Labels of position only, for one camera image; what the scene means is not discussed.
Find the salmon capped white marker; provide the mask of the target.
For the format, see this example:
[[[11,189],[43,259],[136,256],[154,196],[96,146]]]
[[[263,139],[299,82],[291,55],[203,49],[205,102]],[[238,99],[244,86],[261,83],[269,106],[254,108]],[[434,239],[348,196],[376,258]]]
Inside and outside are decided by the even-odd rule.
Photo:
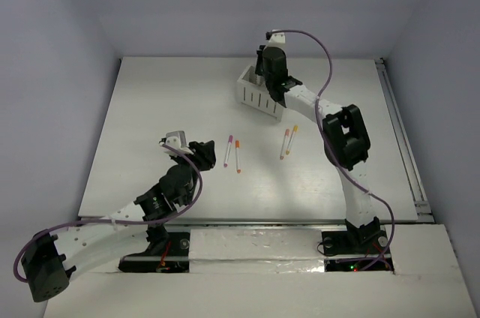
[[[281,146],[280,156],[279,156],[280,160],[283,160],[285,158],[289,138],[290,138],[290,129],[287,128],[283,135],[283,141],[282,141],[282,146]]]

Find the yellow capped white marker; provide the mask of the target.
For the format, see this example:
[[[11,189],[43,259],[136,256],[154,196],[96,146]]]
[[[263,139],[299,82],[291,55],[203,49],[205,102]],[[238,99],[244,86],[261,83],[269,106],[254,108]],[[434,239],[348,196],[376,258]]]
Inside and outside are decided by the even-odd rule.
[[[299,126],[298,125],[294,125],[293,129],[292,129],[292,132],[289,136],[289,142],[287,144],[287,147],[286,147],[286,155],[289,155],[290,152],[291,152],[291,149],[292,149],[292,146],[293,146],[293,141],[296,137],[296,134],[297,134],[297,131],[298,131],[298,128]]]

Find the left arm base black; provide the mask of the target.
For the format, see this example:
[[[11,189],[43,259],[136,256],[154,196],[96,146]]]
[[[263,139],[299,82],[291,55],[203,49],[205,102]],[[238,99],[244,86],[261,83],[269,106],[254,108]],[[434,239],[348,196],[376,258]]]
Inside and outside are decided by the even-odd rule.
[[[189,231],[168,232],[165,226],[148,228],[147,248],[123,256],[118,270],[124,273],[188,273],[190,240]]]

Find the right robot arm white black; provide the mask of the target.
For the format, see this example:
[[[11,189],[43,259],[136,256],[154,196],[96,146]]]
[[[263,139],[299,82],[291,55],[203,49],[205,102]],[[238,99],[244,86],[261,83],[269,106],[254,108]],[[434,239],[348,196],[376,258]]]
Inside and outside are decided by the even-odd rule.
[[[264,79],[274,102],[319,125],[325,155],[338,171],[346,203],[346,246],[362,252],[380,231],[380,221],[366,188],[366,160],[371,141],[360,109],[319,99],[287,69],[286,53],[278,46],[261,45],[256,74]]]

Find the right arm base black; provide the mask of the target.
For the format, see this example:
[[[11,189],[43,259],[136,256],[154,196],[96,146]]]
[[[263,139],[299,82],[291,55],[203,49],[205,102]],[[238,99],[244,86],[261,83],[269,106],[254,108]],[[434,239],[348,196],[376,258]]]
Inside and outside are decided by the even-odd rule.
[[[322,232],[316,249],[325,257],[326,272],[393,272],[389,238],[377,217],[359,228]]]

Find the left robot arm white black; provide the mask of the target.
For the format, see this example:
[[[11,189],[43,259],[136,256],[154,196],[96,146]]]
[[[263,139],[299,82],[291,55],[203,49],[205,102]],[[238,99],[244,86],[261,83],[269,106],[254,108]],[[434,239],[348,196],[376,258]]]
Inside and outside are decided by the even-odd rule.
[[[160,144],[174,161],[166,173],[133,202],[102,218],[59,224],[36,233],[16,257],[18,281],[28,284],[34,302],[66,290],[83,273],[128,254],[135,239],[149,254],[168,245],[165,223],[180,217],[199,199],[202,174],[216,164],[215,142],[179,143],[176,136]]]

